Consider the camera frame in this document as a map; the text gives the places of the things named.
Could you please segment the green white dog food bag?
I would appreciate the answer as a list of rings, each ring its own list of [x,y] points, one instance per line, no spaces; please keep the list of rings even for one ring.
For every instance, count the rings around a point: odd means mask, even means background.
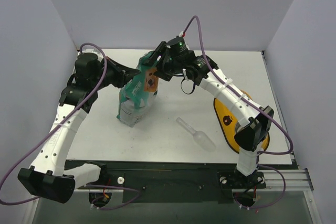
[[[148,113],[157,96],[159,78],[154,75],[156,66],[146,66],[144,63],[153,51],[143,55],[137,65],[140,71],[119,92],[119,107],[117,118],[123,124],[133,127]]]

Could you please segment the clear plastic scoop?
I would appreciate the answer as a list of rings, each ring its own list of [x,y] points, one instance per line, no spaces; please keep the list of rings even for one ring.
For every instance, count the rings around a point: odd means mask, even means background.
[[[177,118],[177,124],[179,124],[184,130],[186,130],[192,136],[194,142],[207,152],[214,152],[216,145],[203,131],[197,131],[187,124],[183,119]]]

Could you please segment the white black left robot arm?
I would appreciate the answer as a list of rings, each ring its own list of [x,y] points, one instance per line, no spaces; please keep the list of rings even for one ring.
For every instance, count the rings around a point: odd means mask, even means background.
[[[66,158],[98,91],[109,85],[122,88],[139,73],[138,69],[110,58],[100,59],[93,52],[78,55],[45,144],[30,168],[22,168],[18,173],[18,180],[32,195],[64,204],[79,187],[92,184],[102,188],[107,184],[106,164],[90,161],[65,170]]]

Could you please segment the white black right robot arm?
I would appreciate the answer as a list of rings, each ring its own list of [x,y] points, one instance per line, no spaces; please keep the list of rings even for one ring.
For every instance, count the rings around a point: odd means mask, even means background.
[[[189,50],[184,38],[176,37],[161,42],[150,53],[144,65],[156,67],[155,76],[170,81],[173,76],[182,75],[213,95],[236,117],[240,129],[234,139],[239,146],[239,158],[236,165],[235,182],[241,187],[248,186],[257,171],[258,153],[271,125],[274,111],[267,106],[264,109],[249,99],[227,79],[218,65],[207,55],[196,56]]]

